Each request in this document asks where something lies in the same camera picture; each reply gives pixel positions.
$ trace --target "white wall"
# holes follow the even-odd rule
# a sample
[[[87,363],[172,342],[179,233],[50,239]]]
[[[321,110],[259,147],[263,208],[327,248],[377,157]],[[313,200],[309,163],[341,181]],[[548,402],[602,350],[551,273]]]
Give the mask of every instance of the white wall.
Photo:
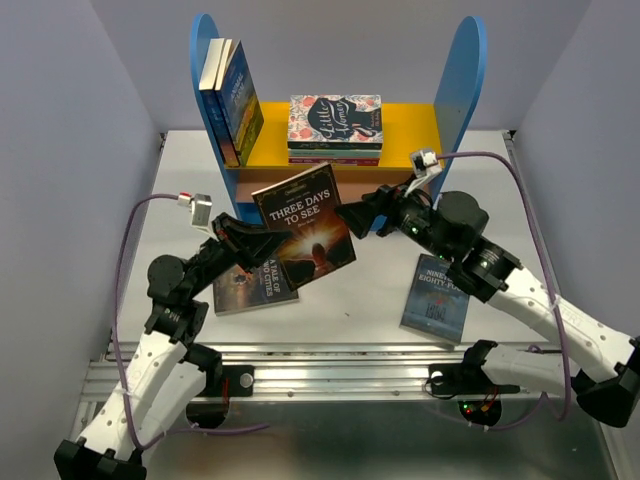
[[[157,133],[87,0],[0,15],[0,471],[56,478]]]
[[[634,336],[640,335],[638,18],[637,0],[594,1],[516,135],[563,294]],[[640,412],[625,435],[637,451]]]
[[[202,128],[189,77],[193,17],[243,40],[261,100],[379,93],[433,101],[467,15],[485,19],[489,64],[472,126],[516,128],[589,0],[91,0],[156,124]]]

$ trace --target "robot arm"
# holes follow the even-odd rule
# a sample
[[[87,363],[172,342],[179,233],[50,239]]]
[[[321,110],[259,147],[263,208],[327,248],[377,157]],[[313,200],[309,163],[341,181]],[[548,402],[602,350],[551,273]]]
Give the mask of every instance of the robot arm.
[[[383,185],[361,202],[336,208],[351,232],[364,238],[379,215],[384,237],[399,230],[432,254],[450,262],[447,276],[460,290],[502,310],[559,344],[553,306],[542,282],[521,262],[482,236],[489,220],[476,200],[464,192],[446,192],[437,206],[419,188],[439,170],[435,155],[412,156],[415,176],[395,187]],[[571,358],[580,370],[571,386],[580,407],[615,427],[627,424],[640,397],[640,337],[634,339],[596,321],[557,297]],[[519,352],[481,340],[461,364],[431,365],[439,373],[432,383],[438,395],[477,395],[488,387],[523,386],[562,394],[564,376],[558,356]]]
[[[227,214],[209,224],[211,201],[203,195],[183,194],[178,202],[190,207],[192,226],[212,238],[188,260],[163,255],[149,266],[151,315],[126,369],[127,384],[118,383],[75,442],[61,443],[54,461],[62,480],[146,477],[142,451],[173,425],[205,388],[207,376],[221,377],[220,353],[194,343],[208,309],[194,297],[236,264],[245,271],[258,268],[291,236]]]

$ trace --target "book stack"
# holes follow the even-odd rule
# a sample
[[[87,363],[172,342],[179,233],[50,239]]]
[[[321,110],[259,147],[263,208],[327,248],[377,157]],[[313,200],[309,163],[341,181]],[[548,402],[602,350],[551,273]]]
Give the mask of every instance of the book stack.
[[[289,164],[375,167],[382,151],[380,95],[292,95]]]
[[[242,42],[209,42],[199,90],[225,166],[245,166],[264,118]]]

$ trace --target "yellow shelf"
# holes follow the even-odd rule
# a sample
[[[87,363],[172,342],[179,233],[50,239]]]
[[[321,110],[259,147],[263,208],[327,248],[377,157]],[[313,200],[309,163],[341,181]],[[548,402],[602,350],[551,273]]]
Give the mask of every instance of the yellow shelf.
[[[264,126],[244,169],[303,169],[308,165],[289,165],[287,124],[289,104],[260,103]],[[433,105],[386,103],[382,105],[384,144],[377,167],[340,166],[341,170],[411,170],[409,154],[421,148],[440,152],[440,135]]]
[[[260,104],[264,126],[253,147],[249,162],[238,171],[236,201],[252,203],[251,193],[281,182],[292,171],[309,165],[289,165],[287,152],[288,103]],[[363,193],[375,191],[381,184],[404,182],[412,171],[409,154],[421,148],[440,153],[440,136],[433,105],[387,103],[382,105],[384,144],[377,167],[336,165],[335,174],[343,202],[360,200]]]

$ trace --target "standing book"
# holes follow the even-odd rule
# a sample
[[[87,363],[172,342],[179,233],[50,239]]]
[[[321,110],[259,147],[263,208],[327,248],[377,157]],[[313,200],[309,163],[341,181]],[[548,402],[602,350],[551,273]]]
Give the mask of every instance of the standing book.
[[[213,282],[213,309],[216,315],[254,310],[298,300],[289,290],[278,258],[272,255],[253,273],[234,266]]]
[[[447,262],[420,255],[400,327],[458,345],[462,340],[469,295],[447,277],[448,269]]]
[[[334,212],[340,196],[331,165],[310,168],[252,195],[267,227],[293,232],[276,252],[291,290],[356,259],[349,229]]]
[[[220,67],[220,59],[222,58],[222,49],[224,47],[224,38],[214,38],[209,42],[209,50],[207,50],[207,58],[205,59],[200,76],[199,90],[204,102],[204,108],[211,123],[213,136],[215,137],[220,154],[224,164],[227,167],[239,167],[240,160],[236,149],[231,140],[231,133],[224,119],[218,96],[215,92],[215,82]]]
[[[292,95],[290,149],[381,150],[380,95]]]
[[[242,42],[225,40],[215,91],[238,158],[245,166],[264,124],[264,117]]]

